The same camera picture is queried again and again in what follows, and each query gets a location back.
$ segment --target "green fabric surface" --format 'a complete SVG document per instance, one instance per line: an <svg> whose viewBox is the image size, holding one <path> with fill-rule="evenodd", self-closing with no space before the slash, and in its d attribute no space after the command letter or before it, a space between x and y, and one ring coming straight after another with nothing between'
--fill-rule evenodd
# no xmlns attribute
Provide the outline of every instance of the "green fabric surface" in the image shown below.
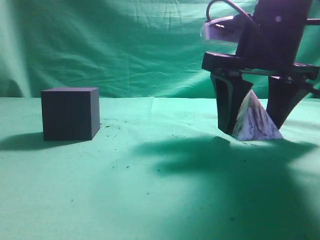
<svg viewBox="0 0 320 240"><path fill-rule="evenodd" d="M252 13L256 0L234 0ZM214 98L204 52L235 46L200 36L209 0L0 0L0 97L99 87L102 97ZM236 12L224 3L211 15ZM320 18L314 1L311 18ZM320 65L320 27L306 28L297 62ZM259 98L266 77L245 76Z"/></svg>
<svg viewBox="0 0 320 240"><path fill-rule="evenodd" d="M40 99L0 98L0 239L318 240L319 107L239 142L214 99L102 98L92 141L44 142Z"/></svg>

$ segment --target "white pyramid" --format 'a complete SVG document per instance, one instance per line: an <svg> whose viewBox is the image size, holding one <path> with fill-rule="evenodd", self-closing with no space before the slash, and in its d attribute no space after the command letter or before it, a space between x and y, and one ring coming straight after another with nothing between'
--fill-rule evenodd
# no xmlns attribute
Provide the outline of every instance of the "white pyramid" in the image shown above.
<svg viewBox="0 0 320 240"><path fill-rule="evenodd" d="M239 141L283 139L253 90L242 102L232 137Z"/></svg>

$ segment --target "cube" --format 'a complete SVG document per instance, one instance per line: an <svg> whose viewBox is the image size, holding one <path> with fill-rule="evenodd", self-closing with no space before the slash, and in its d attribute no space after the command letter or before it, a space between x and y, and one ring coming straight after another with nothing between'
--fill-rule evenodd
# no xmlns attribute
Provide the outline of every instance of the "cube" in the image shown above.
<svg viewBox="0 0 320 240"><path fill-rule="evenodd" d="M44 141L89 141L100 129L96 87L43 90L41 107Z"/></svg>

